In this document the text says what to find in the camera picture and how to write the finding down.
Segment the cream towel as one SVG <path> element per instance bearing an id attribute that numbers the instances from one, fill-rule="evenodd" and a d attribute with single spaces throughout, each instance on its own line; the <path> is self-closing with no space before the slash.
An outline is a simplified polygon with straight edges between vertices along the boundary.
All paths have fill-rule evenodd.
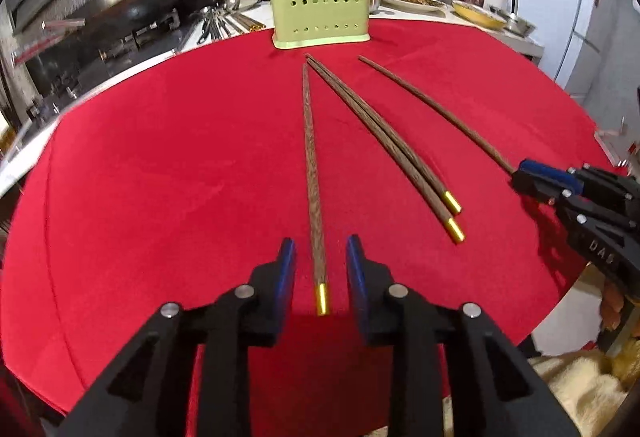
<path id="1" fill-rule="evenodd" d="M 582 436 L 597 436 L 612 420 L 639 377 L 639 342 L 630 339 L 620 353 L 581 350 L 529 359 Z"/>

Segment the steel bowl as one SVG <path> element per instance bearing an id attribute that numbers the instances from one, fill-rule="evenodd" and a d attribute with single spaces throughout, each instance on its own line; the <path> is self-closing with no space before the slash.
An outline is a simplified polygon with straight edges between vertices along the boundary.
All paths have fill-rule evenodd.
<path id="1" fill-rule="evenodd" d="M 504 28 L 507 31 L 520 36 L 521 38 L 528 38 L 529 35 L 536 30 L 536 26 L 533 23 L 530 23 L 517 14 L 514 14 L 514 12 L 507 12 L 506 10 L 497 8 L 496 6 L 491 6 L 490 10 L 506 22 Z"/>

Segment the yellow rimmed dish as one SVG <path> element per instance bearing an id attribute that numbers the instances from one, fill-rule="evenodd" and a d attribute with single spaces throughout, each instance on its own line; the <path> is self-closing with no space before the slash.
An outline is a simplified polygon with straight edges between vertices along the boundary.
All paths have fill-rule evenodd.
<path id="1" fill-rule="evenodd" d="M 506 20 L 483 7 L 457 0 L 452 1 L 451 6 L 457 15 L 476 26 L 494 31 L 506 27 Z"/>

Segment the red table cloth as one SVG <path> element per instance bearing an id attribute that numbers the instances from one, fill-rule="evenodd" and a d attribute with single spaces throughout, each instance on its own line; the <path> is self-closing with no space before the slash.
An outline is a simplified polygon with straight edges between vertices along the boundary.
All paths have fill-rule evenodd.
<path id="1" fill-rule="evenodd" d="M 388 419 L 390 352 L 363 344 L 345 249 L 429 301 L 480 304 L 514 342 L 584 263 L 547 206 L 519 196 L 473 142 L 365 56 L 479 132 L 512 164 L 608 165 L 596 124 L 535 64 L 465 26 L 375 19 L 364 43 L 312 56 L 375 108 L 461 204 L 454 244 L 374 137 L 308 74 L 330 311 L 317 313 L 304 148 L 303 49 L 267 31 L 175 56 L 65 114 L 27 178 L 1 280 L 9 370 L 61 412 L 154 311 L 215 301 L 296 245 L 280 342 L 250 353 L 258 436 L 358 436 Z"/>

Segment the plate of food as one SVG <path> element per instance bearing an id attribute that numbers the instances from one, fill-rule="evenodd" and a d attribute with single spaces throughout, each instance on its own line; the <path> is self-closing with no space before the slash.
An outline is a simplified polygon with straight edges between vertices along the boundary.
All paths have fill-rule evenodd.
<path id="1" fill-rule="evenodd" d="M 445 12 L 445 4 L 437 0 L 382 0 L 385 7 L 418 15 L 439 15 Z"/>

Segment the green perforated utensil holder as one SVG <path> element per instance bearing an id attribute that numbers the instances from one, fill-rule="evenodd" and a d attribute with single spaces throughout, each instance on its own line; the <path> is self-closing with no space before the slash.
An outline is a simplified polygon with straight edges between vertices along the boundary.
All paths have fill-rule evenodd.
<path id="1" fill-rule="evenodd" d="M 370 40 L 369 0 L 270 0 L 278 49 Z"/>

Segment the gas stove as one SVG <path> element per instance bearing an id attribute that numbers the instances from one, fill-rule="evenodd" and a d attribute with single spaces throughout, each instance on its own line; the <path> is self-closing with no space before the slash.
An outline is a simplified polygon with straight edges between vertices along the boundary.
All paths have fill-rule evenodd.
<path id="1" fill-rule="evenodd" d="M 187 16 L 171 9 L 157 20 L 109 40 L 72 35 L 26 62 L 36 97 L 26 108 L 31 120 L 44 121 L 113 76 L 162 53 L 186 38 Z"/>

